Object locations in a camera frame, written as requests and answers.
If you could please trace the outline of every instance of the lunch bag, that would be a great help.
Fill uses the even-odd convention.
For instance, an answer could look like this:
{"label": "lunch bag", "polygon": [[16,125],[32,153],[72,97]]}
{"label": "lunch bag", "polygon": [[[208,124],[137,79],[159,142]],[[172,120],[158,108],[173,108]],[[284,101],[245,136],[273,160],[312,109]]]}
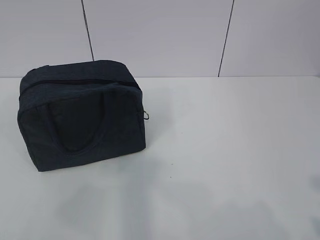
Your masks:
{"label": "lunch bag", "polygon": [[40,172],[146,147],[142,91],[116,61],[42,66],[20,83],[17,121]]}

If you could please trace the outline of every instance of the white table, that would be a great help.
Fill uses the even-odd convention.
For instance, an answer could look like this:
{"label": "white table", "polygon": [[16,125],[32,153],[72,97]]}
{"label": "white table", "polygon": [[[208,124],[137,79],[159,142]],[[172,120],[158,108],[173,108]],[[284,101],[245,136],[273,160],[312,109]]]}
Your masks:
{"label": "white table", "polygon": [[37,172],[0,78],[1,240],[320,238],[320,79],[138,78],[147,149]]}

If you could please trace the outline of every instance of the bag handle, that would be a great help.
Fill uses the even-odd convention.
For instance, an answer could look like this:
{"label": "bag handle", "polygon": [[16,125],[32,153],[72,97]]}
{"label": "bag handle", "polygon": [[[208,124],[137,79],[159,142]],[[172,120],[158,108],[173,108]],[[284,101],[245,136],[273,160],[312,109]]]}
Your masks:
{"label": "bag handle", "polygon": [[64,155],[75,156],[75,155],[84,154],[84,153],[90,151],[92,148],[94,148],[100,142],[102,137],[105,135],[106,130],[107,130],[107,114],[106,114],[107,104],[106,103],[107,103],[107,97],[105,96],[105,94],[103,94],[104,116],[101,121],[101,124],[98,127],[98,129],[96,130],[96,133],[93,136],[92,141],[90,143],[88,143],[85,147],[83,147],[82,149],[77,150],[77,151],[68,151],[61,143],[59,135],[58,135],[57,130],[54,125],[54,121],[52,119],[52,115],[49,110],[49,105],[44,104],[44,105],[38,106],[37,109],[46,124],[46,127],[49,131],[49,134],[50,134],[50,137],[52,139],[54,146]]}

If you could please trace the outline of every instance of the bag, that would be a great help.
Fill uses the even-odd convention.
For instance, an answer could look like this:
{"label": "bag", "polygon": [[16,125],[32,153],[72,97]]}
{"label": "bag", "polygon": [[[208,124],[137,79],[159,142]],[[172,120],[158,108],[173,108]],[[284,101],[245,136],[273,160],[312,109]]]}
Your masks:
{"label": "bag", "polygon": [[142,91],[127,67],[116,61],[31,70],[20,83],[17,121],[40,172],[146,147]]}

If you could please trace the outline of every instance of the white surface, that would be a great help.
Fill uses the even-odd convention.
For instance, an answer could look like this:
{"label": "white surface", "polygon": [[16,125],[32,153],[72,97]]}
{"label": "white surface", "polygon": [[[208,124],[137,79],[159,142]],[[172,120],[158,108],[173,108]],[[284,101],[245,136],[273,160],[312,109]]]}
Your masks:
{"label": "white surface", "polygon": [[1,240],[319,239],[319,78],[137,81],[146,150],[39,173],[0,79]]}
{"label": "white surface", "polygon": [[136,77],[218,76],[232,0],[85,0],[95,59]]}
{"label": "white surface", "polygon": [[236,0],[220,76],[320,75],[319,0]]}
{"label": "white surface", "polygon": [[80,0],[1,0],[0,77],[91,61]]}

